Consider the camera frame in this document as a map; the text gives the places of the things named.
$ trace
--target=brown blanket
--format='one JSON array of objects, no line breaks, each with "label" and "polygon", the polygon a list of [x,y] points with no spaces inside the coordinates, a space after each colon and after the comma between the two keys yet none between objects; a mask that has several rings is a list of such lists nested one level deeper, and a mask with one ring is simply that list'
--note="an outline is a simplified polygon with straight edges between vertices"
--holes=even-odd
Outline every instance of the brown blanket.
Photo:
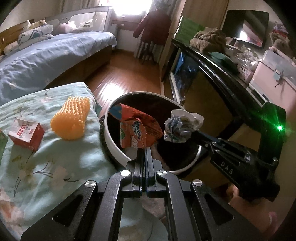
[{"label": "brown blanket", "polygon": [[226,35],[217,28],[209,32],[199,31],[190,40],[190,46],[206,54],[210,52],[225,53]]}]

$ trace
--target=jacket sleeve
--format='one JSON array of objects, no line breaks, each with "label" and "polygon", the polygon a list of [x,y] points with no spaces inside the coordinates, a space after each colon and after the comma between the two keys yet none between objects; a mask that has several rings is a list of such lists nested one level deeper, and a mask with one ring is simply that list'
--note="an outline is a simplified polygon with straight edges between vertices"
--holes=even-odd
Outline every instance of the jacket sleeve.
[{"label": "jacket sleeve", "polygon": [[144,17],[142,21],[139,23],[139,25],[137,26],[136,30],[133,33],[134,38],[138,38],[140,36],[141,32],[144,30],[148,22],[149,17],[150,17],[150,13],[148,13],[147,16]]}]

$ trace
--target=red and white box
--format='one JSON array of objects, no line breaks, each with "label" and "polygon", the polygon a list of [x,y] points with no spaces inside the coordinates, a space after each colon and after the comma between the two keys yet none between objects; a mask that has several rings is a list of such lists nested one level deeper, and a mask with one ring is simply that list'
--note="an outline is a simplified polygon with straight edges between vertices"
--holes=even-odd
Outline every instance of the red and white box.
[{"label": "red and white box", "polygon": [[40,123],[15,119],[8,136],[14,144],[37,151],[43,138],[44,130]]}]

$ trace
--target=small paper box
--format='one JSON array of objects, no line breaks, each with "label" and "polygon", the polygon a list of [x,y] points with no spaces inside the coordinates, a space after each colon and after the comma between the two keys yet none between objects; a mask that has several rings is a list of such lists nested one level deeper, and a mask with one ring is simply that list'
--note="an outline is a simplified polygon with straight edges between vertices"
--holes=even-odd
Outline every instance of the small paper box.
[{"label": "small paper box", "polygon": [[40,123],[15,119],[8,136],[14,144],[37,151],[43,138],[44,130]]},{"label": "small paper box", "polygon": [[7,135],[5,135],[2,130],[0,130],[0,163],[2,160],[2,156],[4,153],[4,149],[6,147],[7,141],[8,141]]}]

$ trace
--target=trash can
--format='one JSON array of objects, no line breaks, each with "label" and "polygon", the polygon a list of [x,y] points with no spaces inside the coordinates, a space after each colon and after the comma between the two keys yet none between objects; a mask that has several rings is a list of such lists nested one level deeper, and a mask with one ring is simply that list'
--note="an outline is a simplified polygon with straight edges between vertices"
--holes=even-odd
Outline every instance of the trash can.
[{"label": "trash can", "polygon": [[[105,114],[104,138],[112,157],[124,167],[131,159],[122,152],[120,146],[120,121],[109,114],[110,108],[119,103],[154,117],[162,131],[165,129],[164,122],[171,117],[172,110],[184,110],[182,106],[169,98],[151,92],[130,92],[113,101]],[[162,137],[157,142],[157,151],[171,172],[178,175],[196,163],[201,146],[191,139],[185,143],[172,143],[165,141]]]}]

